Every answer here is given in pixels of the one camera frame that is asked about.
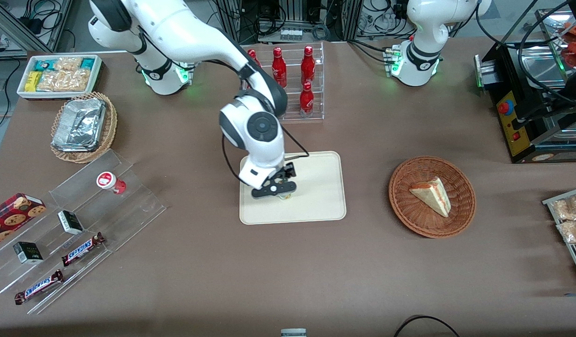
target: cookie box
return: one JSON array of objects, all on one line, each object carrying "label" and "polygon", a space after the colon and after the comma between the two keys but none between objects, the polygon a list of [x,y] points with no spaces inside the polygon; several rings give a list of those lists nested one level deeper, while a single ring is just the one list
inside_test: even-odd
[{"label": "cookie box", "polygon": [[[26,83],[32,73],[36,71],[36,64],[39,61],[48,62],[49,60],[57,59],[60,57],[64,58],[83,58],[83,59],[94,59],[94,63],[90,67],[90,76],[87,81],[86,89],[84,91],[58,91],[58,92],[44,92],[44,91],[27,91],[25,89]],[[99,73],[102,65],[101,58],[96,54],[49,54],[49,55],[37,55],[32,56],[28,60],[28,64],[24,70],[24,75],[18,86],[18,95],[26,100],[59,100],[71,97],[76,97],[84,94],[89,94],[93,92],[97,79],[99,78]]]},{"label": "cookie box", "polygon": [[22,193],[0,205],[0,241],[46,210],[42,200]]}]

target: coca-cola bottle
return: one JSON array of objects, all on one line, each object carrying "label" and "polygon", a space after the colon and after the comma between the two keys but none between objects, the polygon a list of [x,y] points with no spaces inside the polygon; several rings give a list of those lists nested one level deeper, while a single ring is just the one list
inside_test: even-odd
[{"label": "coca-cola bottle", "polygon": [[254,49],[249,49],[248,50],[248,54],[251,56],[251,58],[256,62],[256,64],[258,64],[258,66],[261,66],[261,63],[258,62],[258,59],[256,58],[256,51],[254,51]]},{"label": "coca-cola bottle", "polygon": [[302,92],[300,93],[300,115],[303,118],[309,118],[313,115],[313,92],[311,91],[311,83],[309,81],[305,82],[302,86]]},{"label": "coca-cola bottle", "polygon": [[315,59],[313,59],[313,47],[307,45],[305,47],[305,57],[302,59],[300,64],[301,77],[300,81],[302,85],[305,85],[307,81],[313,83],[315,79]]},{"label": "coca-cola bottle", "polygon": [[286,70],[286,61],[282,56],[282,49],[280,47],[275,47],[273,49],[273,64],[271,64],[271,69],[273,70],[273,79],[282,88],[288,86],[288,72]]}]

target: sandwich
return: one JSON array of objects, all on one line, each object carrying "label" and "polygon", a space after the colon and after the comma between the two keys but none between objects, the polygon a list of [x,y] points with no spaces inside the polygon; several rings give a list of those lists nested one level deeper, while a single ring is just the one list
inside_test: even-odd
[{"label": "sandwich", "polygon": [[448,212],[450,212],[452,205],[450,205],[450,199],[448,199],[444,184],[439,177],[435,177],[432,181],[416,183],[410,187],[409,191],[439,215],[448,218]]}]

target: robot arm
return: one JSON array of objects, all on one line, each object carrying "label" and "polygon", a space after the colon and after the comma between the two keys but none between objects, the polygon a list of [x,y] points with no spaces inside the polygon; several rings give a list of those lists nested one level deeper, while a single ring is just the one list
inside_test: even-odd
[{"label": "robot arm", "polygon": [[[266,196],[266,192],[277,194],[273,188],[263,186],[267,182],[273,185],[278,174],[283,174],[284,182],[295,175],[290,164],[284,167],[284,135],[277,119],[286,111],[286,93],[226,34],[196,18],[183,0],[167,0],[165,6],[160,0],[91,0],[91,7],[98,21],[111,30],[109,35],[138,28],[141,35],[136,38],[144,37],[146,51],[153,53],[149,60],[160,56],[170,62],[221,60],[232,67],[252,88],[239,92],[219,114],[226,138],[235,147],[249,151],[240,179],[256,190],[262,189],[258,193]],[[99,43],[100,38],[102,34],[95,37]],[[292,192],[296,184],[282,187],[284,192]]]},{"label": "robot arm", "polygon": [[468,19],[479,5],[484,15],[491,0],[410,0],[406,9],[408,19],[416,25],[414,40],[395,45],[400,51],[393,60],[397,66],[391,74],[410,86],[421,86],[435,74],[440,52],[448,41],[448,22]]}]

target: red cookie box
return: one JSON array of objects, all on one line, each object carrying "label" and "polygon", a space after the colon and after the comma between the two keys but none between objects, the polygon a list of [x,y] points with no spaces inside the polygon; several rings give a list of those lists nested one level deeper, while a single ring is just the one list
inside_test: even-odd
[{"label": "red cookie box", "polygon": [[0,205],[0,241],[46,210],[42,200],[18,193]]}]

